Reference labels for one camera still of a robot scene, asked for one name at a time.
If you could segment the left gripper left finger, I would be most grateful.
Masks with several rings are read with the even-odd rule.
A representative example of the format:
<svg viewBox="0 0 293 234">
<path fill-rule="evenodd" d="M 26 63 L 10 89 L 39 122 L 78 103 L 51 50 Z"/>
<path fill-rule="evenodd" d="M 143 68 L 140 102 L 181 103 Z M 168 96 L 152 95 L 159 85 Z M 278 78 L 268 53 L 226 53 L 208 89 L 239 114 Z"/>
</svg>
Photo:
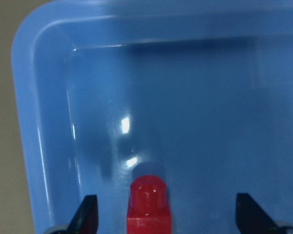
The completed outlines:
<svg viewBox="0 0 293 234">
<path fill-rule="evenodd" d="M 86 195 L 73 216 L 67 234 L 96 234 L 99 227 L 98 200 L 96 195 Z"/>
</svg>

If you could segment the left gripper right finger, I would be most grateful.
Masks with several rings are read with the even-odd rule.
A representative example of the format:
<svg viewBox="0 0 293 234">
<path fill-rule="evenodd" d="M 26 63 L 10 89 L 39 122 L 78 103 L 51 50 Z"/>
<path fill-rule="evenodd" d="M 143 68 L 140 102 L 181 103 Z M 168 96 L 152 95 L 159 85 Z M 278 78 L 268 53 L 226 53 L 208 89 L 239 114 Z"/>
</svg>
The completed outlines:
<svg viewBox="0 0 293 234">
<path fill-rule="evenodd" d="M 236 195 L 235 223 L 241 234 L 283 233 L 248 193 Z"/>
</svg>

